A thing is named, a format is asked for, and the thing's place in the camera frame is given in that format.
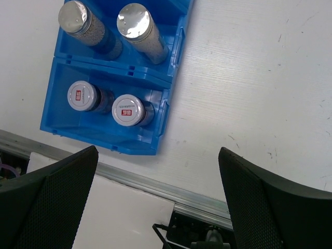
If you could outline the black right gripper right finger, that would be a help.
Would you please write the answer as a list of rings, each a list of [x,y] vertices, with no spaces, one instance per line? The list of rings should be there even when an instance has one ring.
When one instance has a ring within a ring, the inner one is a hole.
[[[225,147],[218,163],[238,248],[331,248],[331,192],[290,181]]]

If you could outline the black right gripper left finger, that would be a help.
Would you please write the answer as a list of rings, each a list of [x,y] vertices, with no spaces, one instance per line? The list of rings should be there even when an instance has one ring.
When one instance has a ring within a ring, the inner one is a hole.
[[[1,183],[1,248],[72,248],[98,164],[95,146]]]

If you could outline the white-lid spice jar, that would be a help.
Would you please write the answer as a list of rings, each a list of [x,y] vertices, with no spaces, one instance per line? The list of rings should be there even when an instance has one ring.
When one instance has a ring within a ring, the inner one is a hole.
[[[69,87],[67,101],[72,109],[79,112],[107,114],[112,110],[114,94],[110,90],[79,80]]]
[[[131,94],[116,98],[112,105],[112,116],[121,126],[146,126],[153,120],[154,107],[149,101],[141,100]]]

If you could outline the silver-lid blue-label jar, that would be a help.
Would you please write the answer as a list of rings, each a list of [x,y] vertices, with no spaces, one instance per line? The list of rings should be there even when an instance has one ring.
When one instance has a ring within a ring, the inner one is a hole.
[[[139,3],[124,6],[117,17],[117,29],[127,42],[153,64],[160,64],[167,58],[169,49],[145,6]]]
[[[80,1],[68,1],[61,7],[58,23],[69,36],[110,60],[122,53],[121,40]]]

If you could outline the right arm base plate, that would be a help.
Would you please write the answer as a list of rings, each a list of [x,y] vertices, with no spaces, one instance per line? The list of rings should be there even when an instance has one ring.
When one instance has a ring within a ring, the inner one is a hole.
[[[153,224],[163,248],[237,248],[231,221],[174,211],[168,225]]]

